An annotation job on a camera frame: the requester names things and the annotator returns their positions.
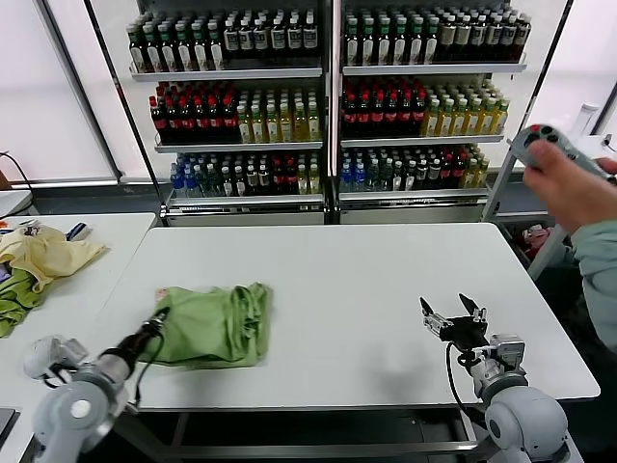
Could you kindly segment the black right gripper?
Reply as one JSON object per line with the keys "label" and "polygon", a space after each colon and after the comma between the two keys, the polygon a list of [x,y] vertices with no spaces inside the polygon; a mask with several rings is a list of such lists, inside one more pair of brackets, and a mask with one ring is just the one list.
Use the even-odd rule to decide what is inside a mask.
{"label": "black right gripper", "polygon": [[424,326],[444,342],[452,342],[458,350],[472,350],[489,344],[486,338],[488,328],[487,310],[467,295],[460,293],[459,299],[467,311],[467,316],[445,318],[435,313],[430,304],[419,298]]}

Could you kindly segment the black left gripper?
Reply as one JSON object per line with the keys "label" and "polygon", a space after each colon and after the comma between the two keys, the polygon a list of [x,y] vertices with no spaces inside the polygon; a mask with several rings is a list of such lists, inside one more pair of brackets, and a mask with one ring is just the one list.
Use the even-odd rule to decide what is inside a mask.
{"label": "black left gripper", "polygon": [[149,341],[161,334],[169,313],[168,308],[160,309],[153,318],[143,322],[135,333],[127,336],[118,344],[117,355],[125,361],[137,361],[146,351]]}

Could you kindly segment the person's bare hand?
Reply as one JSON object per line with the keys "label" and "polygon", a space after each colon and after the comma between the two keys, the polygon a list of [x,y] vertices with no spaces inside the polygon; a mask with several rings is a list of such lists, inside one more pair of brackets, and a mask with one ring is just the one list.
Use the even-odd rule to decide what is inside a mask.
{"label": "person's bare hand", "polygon": [[547,141],[533,142],[530,152],[536,166],[525,168],[523,181],[567,232],[616,220],[614,185],[581,169]]}

